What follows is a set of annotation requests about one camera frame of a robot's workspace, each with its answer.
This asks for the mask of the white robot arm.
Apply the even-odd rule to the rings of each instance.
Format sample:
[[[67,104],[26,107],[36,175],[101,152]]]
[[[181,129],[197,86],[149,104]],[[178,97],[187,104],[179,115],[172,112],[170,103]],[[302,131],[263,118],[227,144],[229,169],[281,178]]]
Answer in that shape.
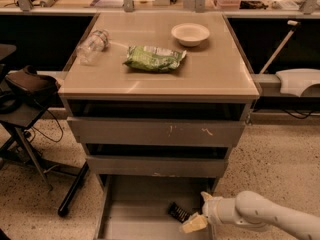
[[[253,231],[275,226],[298,240],[320,240],[320,218],[278,205],[260,194],[242,191],[234,198],[213,197],[202,192],[202,213],[191,215],[180,227],[183,233],[208,225],[231,224]]]

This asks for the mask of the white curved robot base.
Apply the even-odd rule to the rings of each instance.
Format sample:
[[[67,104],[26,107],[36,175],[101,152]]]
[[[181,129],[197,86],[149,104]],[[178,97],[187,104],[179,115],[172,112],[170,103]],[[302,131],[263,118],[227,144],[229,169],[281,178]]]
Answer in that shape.
[[[300,97],[309,87],[320,84],[320,70],[317,69],[288,69],[278,71],[280,93]]]

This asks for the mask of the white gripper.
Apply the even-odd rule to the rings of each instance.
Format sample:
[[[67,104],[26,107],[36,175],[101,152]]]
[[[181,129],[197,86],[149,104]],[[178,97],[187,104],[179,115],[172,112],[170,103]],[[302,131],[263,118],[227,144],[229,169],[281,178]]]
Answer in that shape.
[[[204,205],[202,207],[203,215],[199,214],[198,212],[191,215],[185,222],[182,223],[180,227],[181,232],[192,233],[202,230],[207,227],[208,222],[211,225],[220,225],[222,223],[218,214],[218,205],[222,198],[213,197],[205,191],[201,192],[201,196],[204,200]]]

